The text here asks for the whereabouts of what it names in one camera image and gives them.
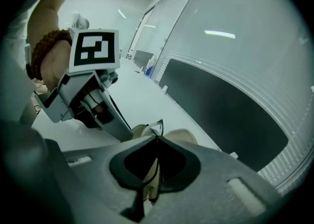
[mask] person's hand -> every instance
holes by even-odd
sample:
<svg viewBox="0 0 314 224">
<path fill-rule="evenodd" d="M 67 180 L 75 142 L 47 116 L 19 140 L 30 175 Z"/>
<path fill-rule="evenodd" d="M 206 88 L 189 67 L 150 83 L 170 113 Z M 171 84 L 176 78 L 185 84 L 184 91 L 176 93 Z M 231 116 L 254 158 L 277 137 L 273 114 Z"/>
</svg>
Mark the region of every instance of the person's hand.
<svg viewBox="0 0 314 224">
<path fill-rule="evenodd" d="M 59 80 L 69 67 L 71 46 L 68 41 L 57 41 L 46 54 L 41 65 L 40 73 L 49 91 L 57 87 Z"/>
</svg>

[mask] ceiling light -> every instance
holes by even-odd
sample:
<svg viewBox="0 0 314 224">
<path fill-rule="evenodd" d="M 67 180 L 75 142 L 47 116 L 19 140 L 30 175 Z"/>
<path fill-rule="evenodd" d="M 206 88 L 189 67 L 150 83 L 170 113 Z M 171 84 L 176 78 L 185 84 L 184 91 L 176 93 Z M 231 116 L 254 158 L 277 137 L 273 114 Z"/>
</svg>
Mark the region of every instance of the ceiling light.
<svg viewBox="0 0 314 224">
<path fill-rule="evenodd" d="M 219 32 L 219 31 L 211 31 L 211 30 L 204 30 L 205 34 L 212 34 L 212 35 L 219 35 L 219 36 L 224 36 L 228 38 L 235 39 L 236 35 L 233 33 L 225 33 L 225 32 Z"/>
<path fill-rule="evenodd" d="M 120 9 L 118 9 L 118 12 L 119 12 L 119 14 L 121 14 L 121 16 L 122 16 L 124 19 L 126 19 L 126 16 L 121 12 Z"/>
</svg>

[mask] person's arm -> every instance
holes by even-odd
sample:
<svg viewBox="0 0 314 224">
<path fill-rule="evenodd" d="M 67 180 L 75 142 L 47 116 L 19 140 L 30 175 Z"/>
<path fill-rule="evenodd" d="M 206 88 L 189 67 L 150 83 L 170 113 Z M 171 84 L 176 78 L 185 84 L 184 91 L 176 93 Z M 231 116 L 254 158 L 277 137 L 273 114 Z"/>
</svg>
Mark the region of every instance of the person's arm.
<svg viewBox="0 0 314 224">
<path fill-rule="evenodd" d="M 28 25 L 27 36 L 33 51 L 36 44 L 53 30 L 58 30 L 58 11 L 64 0 L 40 0 L 32 12 Z M 69 65 L 71 46 L 66 40 L 55 43 L 44 57 L 40 72 L 45 85 L 51 91 L 62 77 Z"/>
<path fill-rule="evenodd" d="M 27 25 L 27 35 L 32 50 L 36 44 L 53 30 L 59 29 L 58 11 L 64 0 L 40 0 Z"/>
</svg>

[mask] black cable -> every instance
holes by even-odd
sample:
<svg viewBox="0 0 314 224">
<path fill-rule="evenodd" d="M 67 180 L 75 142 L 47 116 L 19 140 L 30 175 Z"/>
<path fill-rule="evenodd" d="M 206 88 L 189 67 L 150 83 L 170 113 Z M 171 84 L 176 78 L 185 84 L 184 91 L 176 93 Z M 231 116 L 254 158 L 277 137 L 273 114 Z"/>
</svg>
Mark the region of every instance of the black cable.
<svg viewBox="0 0 314 224">
<path fill-rule="evenodd" d="M 81 113 L 83 113 L 84 111 L 86 111 L 87 109 L 84 109 L 82 111 L 80 111 L 76 116 L 80 115 Z"/>
<path fill-rule="evenodd" d="M 157 175 L 157 172 L 158 172 L 158 168 L 159 168 L 159 160 L 157 160 L 157 167 L 156 167 L 156 171 L 153 175 L 152 178 L 150 178 L 148 181 L 146 181 L 145 183 L 142 184 L 142 188 L 143 187 L 146 187 L 149 183 L 151 183 L 153 181 L 153 179 L 155 179 L 156 175 Z"/>
<path fill-rule="evenodd" d="M 87 91 L 87 93 L 88 93 L 88 95 L 90 96 L 90 98 L 93 99 L 93 101 L 94 101 L 96 104 L 100 105 L 99 103 L 96 102 L 96 100 L 92 97 L 92 95 L 89 94 L 89 91 Z"/>
<path fill-rule="evenodd" d="M 153 129 L 152 128 L 149 128 L 150 129 L 150 131 L 155 135 L 155 137 L 157 137 L 158 135 L 153 131 Z"/>
<path fill-rule="evenodd" d="M 38 110 L 36 109 L 36 106 L 39 106 L 40 110 L 41 110 L 41 107 L 40 107 L 40 105 L 38 105 L 38 104 L 34 106 L 34 109 L 35 109 L 35 111 L 36 111 L 36 113 L 37 113 L 37 115 L 38 115 L 38 113 L 40 112 L 40 110 L 38 111 Z"/>
<path fill-rule="evenodd" d="M 163 120 L 161 119 L 161 120 L 159 120 L 158 122 L 160 122 L 160 123 L 161 123 L 161 127 L 162 127 L 162 130 L 161 130 L 161 135 L 163 136 Z"/>
</svg>

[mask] white wall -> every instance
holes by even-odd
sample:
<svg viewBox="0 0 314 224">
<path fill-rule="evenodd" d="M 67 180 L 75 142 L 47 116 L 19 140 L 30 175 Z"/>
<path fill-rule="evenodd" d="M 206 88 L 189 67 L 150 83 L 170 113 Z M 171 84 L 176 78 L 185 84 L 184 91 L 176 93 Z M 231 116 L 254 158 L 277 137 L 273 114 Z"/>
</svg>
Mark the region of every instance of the white wall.
<svg viewBox="0 0 314 224">
<path fill-rule="evenodd" d="M 91 29 L 119 30 L 119 48 L 126 54 L 133 39 L 139 20 L 143 17 L 145 8 L 151 0 L 66 0 L 61 7 L 59 27 L 67 28 L 71 23 L 71 12 L 78 11 L 90 22 Z"/>
</svg>

